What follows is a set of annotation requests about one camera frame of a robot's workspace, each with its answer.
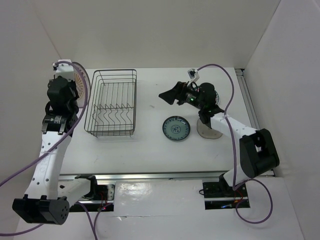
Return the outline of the orange sunburst white plate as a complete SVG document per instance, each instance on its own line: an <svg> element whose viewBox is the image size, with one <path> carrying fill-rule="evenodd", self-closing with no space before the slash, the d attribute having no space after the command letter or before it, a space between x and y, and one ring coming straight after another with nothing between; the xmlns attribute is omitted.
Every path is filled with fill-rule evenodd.
<svg viewBox="0 0 320 240"><path fill-rule="evenodd" d="M76 82L76 89L79 95L77 99L77 104L80 109L85 106L85 90L87 91L87 104L90 100L91 95L91 83L90 78L85 70L85 68L78 62L73 62L77 69L79 69L80 73L74 67L74 80Z"/></svg>

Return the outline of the green red rimmed white plate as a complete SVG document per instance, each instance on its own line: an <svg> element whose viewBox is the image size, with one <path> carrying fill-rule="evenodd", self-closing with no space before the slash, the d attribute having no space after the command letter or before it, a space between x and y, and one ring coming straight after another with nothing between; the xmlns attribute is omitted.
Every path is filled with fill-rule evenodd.
<svg viewBox="0 0 320 240"><path fill-rule="evenodd" d="M218 105L220 103L220 95L217 91L215 91L215 104Z"/></svg>

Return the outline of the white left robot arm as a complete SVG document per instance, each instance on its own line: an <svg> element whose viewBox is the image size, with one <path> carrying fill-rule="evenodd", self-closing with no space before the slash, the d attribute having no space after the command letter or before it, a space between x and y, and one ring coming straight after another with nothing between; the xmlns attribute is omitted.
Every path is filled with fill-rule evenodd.
<svg viewBox="0 0 320 240"><path fill-rule="evenodd" d="M97 197L99 187L93 175L78 175L66 185L59 184L65 153L79 122L79 95L75 81L58 76L49 81L47 96L40 161L24 196L14 199L12 209L29 224L62 225L70 208L82 197Z"/></svg>

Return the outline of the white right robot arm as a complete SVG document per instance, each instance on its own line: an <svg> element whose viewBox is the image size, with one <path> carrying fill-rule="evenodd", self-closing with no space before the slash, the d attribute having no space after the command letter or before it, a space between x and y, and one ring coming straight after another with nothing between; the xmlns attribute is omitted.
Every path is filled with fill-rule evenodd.
<svg viewBox="0 0 320 240"><path fill-rule="evenodd" d="M218 180L218 190L223 196L231 196L240 184L279 166L280 159L271 133L265 128L258 130L246 126L228 116L217 105L213 84L205 82L197 86L179 81L158 96L170 105L196 107L202 124L231 138L233 168L221 174Z"/></svg>

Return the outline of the blue patterned small plate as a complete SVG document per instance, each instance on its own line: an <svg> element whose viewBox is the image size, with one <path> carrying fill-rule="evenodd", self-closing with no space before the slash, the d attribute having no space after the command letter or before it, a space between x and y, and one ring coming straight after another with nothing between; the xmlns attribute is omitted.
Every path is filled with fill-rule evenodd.
<svg viewBox="0 0 320 240"><path fill-rule="evenodd" d="M162 124L163 134L171 141L184 141L191 132L190 123L182 116L170 116Z"/></svg>

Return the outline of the clear glass square plate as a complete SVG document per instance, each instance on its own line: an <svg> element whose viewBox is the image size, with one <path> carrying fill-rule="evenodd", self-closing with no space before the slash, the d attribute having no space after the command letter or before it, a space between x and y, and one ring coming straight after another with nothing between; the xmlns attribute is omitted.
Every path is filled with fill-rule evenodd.
<svg viewBox="0 0 320 240"><path fill-rule="evenodd" d="M200 119L196 122L197 133L204 139L217 140L223 136L223 134L215 129L209 128L203 124Z"/></svg>

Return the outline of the aluminium right side rail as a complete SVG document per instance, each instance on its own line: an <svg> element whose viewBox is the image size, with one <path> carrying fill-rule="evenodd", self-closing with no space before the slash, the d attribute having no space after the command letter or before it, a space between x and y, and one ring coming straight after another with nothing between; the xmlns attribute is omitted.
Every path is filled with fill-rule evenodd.
<svg viewBox="0 0 320 240"><path fill-rule="evenodd" d="M260 130L261 129L260 128L260 124L259 124L259 121L258 121L258 118L257 118L257 115L256 115L256 111L255 111L255 108L254 108L254 104L253 104L253 101L252 101L252 97L251 97L247 82L246 82L246 79L245 79L244 71L245 70L242 69L242 68L236 68L235 69L235 74L236 74L236 77L237 77L237 80L238 80L238 84L239 84L239 87L240 87L240 91L241 91L241 94L242 94L242 97L243 97L243 100L244 100L244 104L245 104L245 107L246 107L246 111L247 111L247 114L248 114L250 125L251 125L252 128Z"/></svg>

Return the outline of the aluminium rail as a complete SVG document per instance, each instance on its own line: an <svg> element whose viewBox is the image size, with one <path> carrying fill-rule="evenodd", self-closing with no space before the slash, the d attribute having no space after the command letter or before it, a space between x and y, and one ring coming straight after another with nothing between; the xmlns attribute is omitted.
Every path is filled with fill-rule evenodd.
<svg viewBox="0 0 320 240"><path fill-rule="evenodd" d="M96 173L98 181L159 181L159 180L187 180L187 179L215 179L224 171L192 171L192 172L145 172L145 173Z"/></svg>
<svg viewBox="0 0 320 240"><path fill-rule="evenodd" d="M252 101L252 97L251 97L247 82L246 82L246 79L245 79L244 71L245 70L242 69L242 68L236 68L235 69L235 74L236 74L236 77L237 77L237 80L238 80L238 84L239 84L239 87L240 87L240 91L241 91L241 94L242 94L242 97L243 97L243 100L244 100L244 104L245 104L245 107L246 107L246 111L247 111L247 114L248 114L250 125L251 125L252 128L260 130L261 129L260 128L260 124L259 124L259 121L258 121L258 118L257 118L257 115L256 115L256 111L255 111L255 108L254 108L254 104L253 104L253 101Z"/></svg>

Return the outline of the aluminium front rail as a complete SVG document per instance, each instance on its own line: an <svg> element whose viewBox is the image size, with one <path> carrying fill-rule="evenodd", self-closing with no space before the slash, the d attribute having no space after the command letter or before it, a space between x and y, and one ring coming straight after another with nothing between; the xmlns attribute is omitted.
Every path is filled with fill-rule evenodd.
<svg viewBox="0 0 320 240"><path fill-rule="evenodd" d="M159 181L159 180L187 180L187 179L215 179L224 171L192 171L192 172L145 172L145 173L96 173L98 181Z"/></svg>

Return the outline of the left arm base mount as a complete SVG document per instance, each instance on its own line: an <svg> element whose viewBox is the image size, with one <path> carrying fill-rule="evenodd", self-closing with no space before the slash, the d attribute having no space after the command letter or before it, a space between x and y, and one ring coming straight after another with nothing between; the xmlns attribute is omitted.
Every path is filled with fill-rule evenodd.
<svg viewBox="0 0 320 240"><path fill-rule="evenodd" d="M74 180L89 182L88 192L76 202L82 203L89 212L113 212L116 186L114 183L98 183L95 175L80 174Z"/></svg>

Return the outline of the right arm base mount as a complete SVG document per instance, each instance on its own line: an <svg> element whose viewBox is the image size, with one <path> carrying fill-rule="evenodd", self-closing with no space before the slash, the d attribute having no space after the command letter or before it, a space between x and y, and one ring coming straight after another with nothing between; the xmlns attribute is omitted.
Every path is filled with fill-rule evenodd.
<svg viewBox="0 0 320 240"><path fill-rule="evenodd" d="M206 210L225 210L238 208L250 208L246 185L242 185L236 191L232 187L224 187L218 181L205 181L198 193L204 198Z"/></svg>

